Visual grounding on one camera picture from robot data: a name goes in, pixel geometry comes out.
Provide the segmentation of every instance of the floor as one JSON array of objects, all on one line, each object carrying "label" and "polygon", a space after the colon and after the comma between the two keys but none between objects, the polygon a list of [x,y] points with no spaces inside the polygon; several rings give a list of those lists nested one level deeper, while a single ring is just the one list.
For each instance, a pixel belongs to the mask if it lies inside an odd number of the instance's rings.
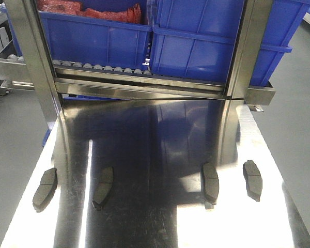
[{"label": "floor", "polygon": [[[310,26],[302,23],[271,78],[277,93],[256,122],[310,232]],[[0,244],[41,153],[46,125],[34,92],[0,97]]]}]

